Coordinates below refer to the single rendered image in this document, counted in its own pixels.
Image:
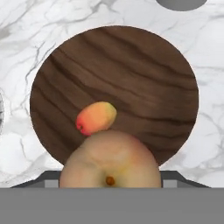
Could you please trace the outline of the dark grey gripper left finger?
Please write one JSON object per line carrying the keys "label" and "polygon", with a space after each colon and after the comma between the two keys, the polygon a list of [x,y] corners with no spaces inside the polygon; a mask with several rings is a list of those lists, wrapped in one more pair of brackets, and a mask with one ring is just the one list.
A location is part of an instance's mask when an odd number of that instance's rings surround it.
{"label": "dark grey gripper left finger", "polygon": [[58,188],[60,171],[45,171],[38,178],[15,185],[15,188]]}

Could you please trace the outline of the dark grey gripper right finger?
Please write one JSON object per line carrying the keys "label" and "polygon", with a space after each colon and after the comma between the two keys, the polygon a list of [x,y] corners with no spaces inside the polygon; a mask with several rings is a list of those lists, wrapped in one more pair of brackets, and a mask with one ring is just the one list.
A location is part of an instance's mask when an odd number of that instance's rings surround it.
{"label": "dark grey gripper right finger", "polygon": [[207,185],[184,178],[178,171],[161,171],[160,174],[163,188],[207,188]]}

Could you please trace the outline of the pale peach fruit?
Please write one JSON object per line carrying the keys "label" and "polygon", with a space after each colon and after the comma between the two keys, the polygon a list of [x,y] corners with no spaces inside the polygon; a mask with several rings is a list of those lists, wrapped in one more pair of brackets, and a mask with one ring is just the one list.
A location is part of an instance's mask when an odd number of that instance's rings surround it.
{"label": "pale peach fruit", "polygon": [[88,137],[60,174],[61,188],[159,188],[158,163],[135,137],[104,131]]}

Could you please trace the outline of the round brown wooden plate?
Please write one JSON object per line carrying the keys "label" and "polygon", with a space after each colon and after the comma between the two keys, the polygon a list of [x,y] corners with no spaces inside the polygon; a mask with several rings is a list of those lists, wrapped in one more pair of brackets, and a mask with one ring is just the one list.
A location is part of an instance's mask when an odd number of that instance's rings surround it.
{"label": "round brown wooden plate", "polygon": [[167,40],[139,28],[104,26],[58,46],[32,84],[31,122],[53,158],[65,163],[84,141],[75,118],[99,101],[115,106],[114,129],[136,136],[163,164],[192,132],[199,90],[189,63]]}

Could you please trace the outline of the grey bowl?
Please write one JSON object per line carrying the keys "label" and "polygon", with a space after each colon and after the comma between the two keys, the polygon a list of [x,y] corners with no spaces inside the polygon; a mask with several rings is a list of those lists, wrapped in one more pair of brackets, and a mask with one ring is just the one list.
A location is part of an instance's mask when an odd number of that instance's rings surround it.
{"label": "grey bowl", "polygon": [[158,4],[172,11],[192,11],[203,6],[207,0],[156,0]]}

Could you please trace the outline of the red yellow mango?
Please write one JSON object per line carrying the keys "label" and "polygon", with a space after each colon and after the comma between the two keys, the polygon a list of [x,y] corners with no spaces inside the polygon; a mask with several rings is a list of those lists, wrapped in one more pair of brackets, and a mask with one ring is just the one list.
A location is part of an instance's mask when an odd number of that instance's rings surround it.
{"label": "red yellow mango", "polygon": [[85,107],[76,117],[77,130],[85,135],[107,130],[116,119],[116,108],[106,101],[98,101]]}

